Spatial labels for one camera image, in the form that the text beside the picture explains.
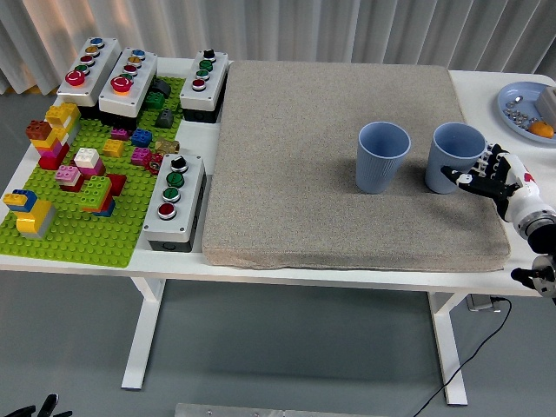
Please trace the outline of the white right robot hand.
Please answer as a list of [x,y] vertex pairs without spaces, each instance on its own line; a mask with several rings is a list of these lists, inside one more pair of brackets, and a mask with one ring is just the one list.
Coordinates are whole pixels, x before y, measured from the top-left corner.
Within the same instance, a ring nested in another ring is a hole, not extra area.
[[466,173],[448,166],[440,172],[458,188],[492,199],[500,218],[520,233],[555,223],[555,210],[540,198],[532,174],[498,144],[489,144]]

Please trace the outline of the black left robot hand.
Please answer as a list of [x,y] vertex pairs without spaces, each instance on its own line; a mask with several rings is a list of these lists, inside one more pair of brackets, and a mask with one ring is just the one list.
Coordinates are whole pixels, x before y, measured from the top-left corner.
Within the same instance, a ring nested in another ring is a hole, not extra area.
[[71,410],[65,411],[59,414],[53,414],[57,404],[59,401],[58,394],[49,394],[46,399],[44,400],[42,406],[39,410],[37,410],[36,405],[28,405],[26,407],[18,408],[12,411],[9,414],[6,414],[5,417],[61,417],[61,416],[71,416],[73,412]]

